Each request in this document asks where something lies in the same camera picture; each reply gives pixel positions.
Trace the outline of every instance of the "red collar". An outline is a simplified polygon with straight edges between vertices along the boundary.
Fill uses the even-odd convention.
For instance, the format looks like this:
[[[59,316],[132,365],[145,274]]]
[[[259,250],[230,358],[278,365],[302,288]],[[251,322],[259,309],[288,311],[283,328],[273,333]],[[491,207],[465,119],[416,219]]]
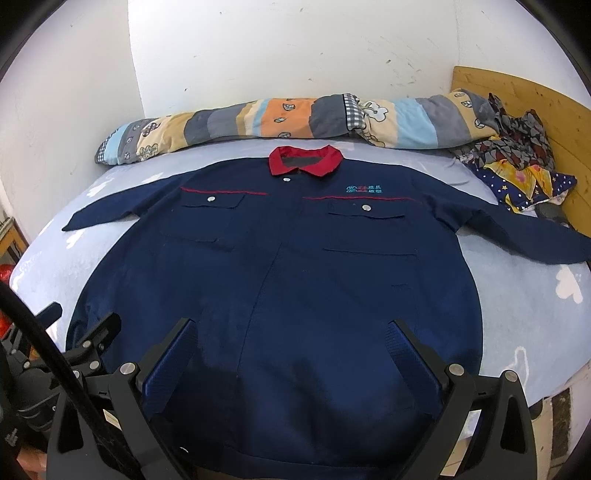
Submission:
[[[310,165],[298,166],[295,158],[318,157],[319,160]],[[304,170],[316,177],[324,177],[340,165],[343,154],[335,147],[327,145],[318,150],[302,150],[296,147],[277,147],[269,155],[271,175],[284,175],[293,170]]]

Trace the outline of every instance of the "wooden headboard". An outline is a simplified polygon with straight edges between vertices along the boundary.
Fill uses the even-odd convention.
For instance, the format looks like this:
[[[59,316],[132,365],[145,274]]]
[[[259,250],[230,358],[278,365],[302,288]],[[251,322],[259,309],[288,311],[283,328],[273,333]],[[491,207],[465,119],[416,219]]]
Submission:
[[[563,210],[578,231],[591,236],[591,110],[548,87],[490,70],[455,67],[452,90],[456,88],[484,97],[492,92],[512,116],[536,111],[554,151],[556,169],[578,180]]]

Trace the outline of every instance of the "navy blue work jacket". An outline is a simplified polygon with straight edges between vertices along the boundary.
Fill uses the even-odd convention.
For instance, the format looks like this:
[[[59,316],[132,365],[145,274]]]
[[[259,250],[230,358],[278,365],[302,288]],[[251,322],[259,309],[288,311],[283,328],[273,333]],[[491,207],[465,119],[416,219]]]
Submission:
[[[158,428],[196,465],[241,478],[379,478],[406,460],[431,417],[388,354],[388,323],[404,320],[446,362],[480,366],[461,226],[540,262],[591,259],[574,230],[332,147],[134,187],[64,230],[130,214],[139,221],[89,278],[68,345],[119,313],[113,370],[193,319],[195,352]]]

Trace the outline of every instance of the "metal screw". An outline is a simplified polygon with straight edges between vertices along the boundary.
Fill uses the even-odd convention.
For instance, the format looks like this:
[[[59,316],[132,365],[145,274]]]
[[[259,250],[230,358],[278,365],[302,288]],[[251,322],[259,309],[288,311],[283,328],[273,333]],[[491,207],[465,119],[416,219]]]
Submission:
[[[135,365],[131,362],[121,365],[119,371],[124,375],[132,374],[135,371]]]
[[[519,380],[519,377],[513,370],[507,370],[505,372],[505,378],[510,382],[517,382]]]
[[[452,375],[461,377],[464,374],[464,367],[462,367],[460,364],[451,364],[449,366],[449,372]]]

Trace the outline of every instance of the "checkered fabric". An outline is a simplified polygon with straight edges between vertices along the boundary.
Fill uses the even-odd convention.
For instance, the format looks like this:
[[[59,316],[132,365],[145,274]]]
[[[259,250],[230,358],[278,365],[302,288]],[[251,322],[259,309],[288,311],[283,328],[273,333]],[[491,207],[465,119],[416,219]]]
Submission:
[[[109,141],[109,139],[113,136],[113,134],[110,134],[107,139],[100,144],[99,149],[96,151],[96,157],[95,157],[95,162],[96,163],[106,163],[105,162],[105,150],[107,148],[107,142]]]
[[[347,115],[347,129],[352,131],[365,128],[363,110],[359,106],[359,99],[351,93],[344,93],[343,100],[345,101],[345,113]]]

